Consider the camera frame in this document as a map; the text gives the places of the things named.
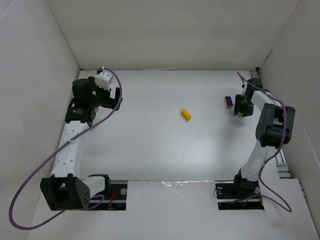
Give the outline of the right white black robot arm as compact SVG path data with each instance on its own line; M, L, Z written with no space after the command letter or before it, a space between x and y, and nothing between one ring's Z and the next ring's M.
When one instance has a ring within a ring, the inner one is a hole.
M234 176L232 184L232 191L238 197L248 197L260 192L261 167L290 142L296 109L284 105L263 89L259 78L247 80L242 88L242 94L235 96L234 115L250 117L254 107L260 110L255 130L256 144L248 161Z

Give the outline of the yellow lego brick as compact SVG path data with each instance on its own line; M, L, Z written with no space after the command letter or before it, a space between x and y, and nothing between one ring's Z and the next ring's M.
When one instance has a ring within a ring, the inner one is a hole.
M183 118L186 120L186 121L190 121L192 116L191 114L185 109L183 108L180 112L180 114L183 116Z

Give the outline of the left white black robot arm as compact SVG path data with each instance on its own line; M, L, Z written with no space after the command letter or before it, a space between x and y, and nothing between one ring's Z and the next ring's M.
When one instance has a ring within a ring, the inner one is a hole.
M94 119L99 108L117 111L122 101L121 89L111 97L110 72L73 81L73 97L67 108L62 145L55 155L49 177L42 178L40 189L52 211L87 210L90 200L99 193L111 192L107 174L91 174L80 178L83 147L90 130L97 126Z

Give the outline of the yellow lego plate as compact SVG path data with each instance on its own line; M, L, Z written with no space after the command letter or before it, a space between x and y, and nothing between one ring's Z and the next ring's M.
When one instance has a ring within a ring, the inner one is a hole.
M233 102L232 100L227 100L226 98L224 99L224 104L225 104L225 107L227 109L231 109L233 107Z

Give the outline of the purple lego brick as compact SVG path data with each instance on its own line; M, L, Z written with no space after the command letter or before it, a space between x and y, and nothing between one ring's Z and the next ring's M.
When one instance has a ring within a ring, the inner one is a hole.
M225 96L224 101L225 101L226 107L229 108L233 106L232 98L230 96Z

